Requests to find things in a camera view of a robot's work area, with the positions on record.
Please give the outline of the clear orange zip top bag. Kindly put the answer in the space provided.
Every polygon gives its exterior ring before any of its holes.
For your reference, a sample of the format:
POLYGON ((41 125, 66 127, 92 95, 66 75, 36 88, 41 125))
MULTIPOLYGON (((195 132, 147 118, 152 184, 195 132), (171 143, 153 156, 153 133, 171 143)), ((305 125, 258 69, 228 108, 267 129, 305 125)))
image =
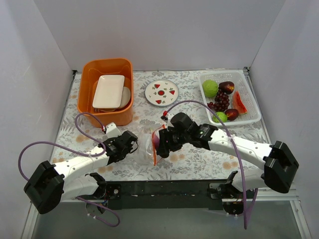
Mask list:
POLYGON ((141 165, 156 166, 162 159, 157 155, 157 149, 152 143, 152 135, 161 129, 165 129, 165 125, 152 125, 145 127, 138 135, 139 148, 137 151, 136 162, 141 165))

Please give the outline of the fake green lime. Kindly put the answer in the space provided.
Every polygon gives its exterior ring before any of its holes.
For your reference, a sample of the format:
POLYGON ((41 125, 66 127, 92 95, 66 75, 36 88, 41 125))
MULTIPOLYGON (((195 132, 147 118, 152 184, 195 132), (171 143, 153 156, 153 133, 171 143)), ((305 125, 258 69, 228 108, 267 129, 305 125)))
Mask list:
POLYGON ((215 123, 220 123, 220 120, 222 121, 222 122, 227 122, 227 120, 228 120, 228 117, 227 117, 227 115, 224 113, 224 112, 216 112, 215 113, 215 116, 213 116, 212 117, 212 120, 215 122, 215 123))

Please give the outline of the fake red grape bunch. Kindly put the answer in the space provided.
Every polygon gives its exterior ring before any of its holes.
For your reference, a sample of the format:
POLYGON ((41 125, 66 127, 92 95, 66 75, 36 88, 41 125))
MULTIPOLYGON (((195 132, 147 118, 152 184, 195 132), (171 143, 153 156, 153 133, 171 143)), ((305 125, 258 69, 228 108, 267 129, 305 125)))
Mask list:
POLYGON ((209 102, 207 106, 216 111, 216 112, 224 112, 228 109, 230 105, 229 96, 223 92, 222 90, 218 90, 217 95, 214 99, 214 102, 209 102))

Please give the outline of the fake green cabbage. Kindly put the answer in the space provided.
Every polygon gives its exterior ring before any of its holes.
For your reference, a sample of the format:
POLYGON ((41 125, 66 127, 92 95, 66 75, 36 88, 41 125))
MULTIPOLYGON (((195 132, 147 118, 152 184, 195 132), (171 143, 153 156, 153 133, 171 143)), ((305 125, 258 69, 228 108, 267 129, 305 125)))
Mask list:
POLYGON ((202 83, 204 95, 209 98, 216 96, 218 92, 218 84, 213 80, 206 80, 202 83))

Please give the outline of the fake purple plum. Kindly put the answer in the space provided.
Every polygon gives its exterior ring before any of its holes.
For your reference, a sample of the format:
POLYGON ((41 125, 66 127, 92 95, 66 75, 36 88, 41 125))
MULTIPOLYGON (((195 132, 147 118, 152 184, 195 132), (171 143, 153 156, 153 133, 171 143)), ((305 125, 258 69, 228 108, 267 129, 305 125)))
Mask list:
POLYGON ((234 121, 239 117, 239 112, 237 109, 227 109, 225 115, 229 121, 234 121))

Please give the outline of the fake watermelon slice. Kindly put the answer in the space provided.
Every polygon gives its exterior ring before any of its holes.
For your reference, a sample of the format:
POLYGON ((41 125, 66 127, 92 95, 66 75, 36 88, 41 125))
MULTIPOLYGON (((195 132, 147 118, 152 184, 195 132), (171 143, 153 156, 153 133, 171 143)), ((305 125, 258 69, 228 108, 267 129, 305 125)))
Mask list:
POLYGON ((235 93, 233 94, 232 106, 234 109, 238 111, 240 115, 244 115, 248 112, 245 105, 243 104, 241 100, 241 97, 238 91, 235 91, 235 93))

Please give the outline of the fake dark red plum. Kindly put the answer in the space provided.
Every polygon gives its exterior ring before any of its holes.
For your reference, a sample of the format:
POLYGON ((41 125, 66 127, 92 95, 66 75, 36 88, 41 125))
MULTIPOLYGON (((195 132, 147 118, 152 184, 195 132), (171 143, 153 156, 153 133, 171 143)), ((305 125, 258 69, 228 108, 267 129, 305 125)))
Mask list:
POLYGON ((229 95, 233 93, 235 89, 235 85, 231 81, 225 81, 219 84, 219 90, 221 90, 223 93, 229 95))

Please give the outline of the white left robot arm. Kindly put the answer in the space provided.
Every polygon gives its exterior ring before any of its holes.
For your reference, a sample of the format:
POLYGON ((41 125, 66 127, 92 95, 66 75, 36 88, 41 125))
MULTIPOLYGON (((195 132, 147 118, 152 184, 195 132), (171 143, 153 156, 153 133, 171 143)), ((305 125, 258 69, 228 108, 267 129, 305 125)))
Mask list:
POLYGON ((78 196, 101 199, 106 193, 106 182, 94 170, 123 160, 137 143, 137 136, 127 130, 75 158, 55 164, 44 161, 23 190, 40 214, 52 211, 61 201, 78 196))

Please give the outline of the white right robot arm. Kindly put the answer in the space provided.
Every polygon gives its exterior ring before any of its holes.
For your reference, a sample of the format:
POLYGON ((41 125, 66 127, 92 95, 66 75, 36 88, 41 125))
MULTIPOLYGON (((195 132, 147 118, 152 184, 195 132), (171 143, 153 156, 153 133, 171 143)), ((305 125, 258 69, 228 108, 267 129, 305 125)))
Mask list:
POLYGON ((228 136, 226 131, 213 125, 197 124, 185 113, 171 118, 163 115, 161 119, 167 126, 159 131, 156 154, 162 158, 189 143, 196 148, 227 153, 255 165, 255 169, 248 170, 244 176, 231 173, 225 184, 229 197, 237 198, 244 191, 263 187, 283 194, 289 192, 299 163, 284 142, 266 144, 228 136))

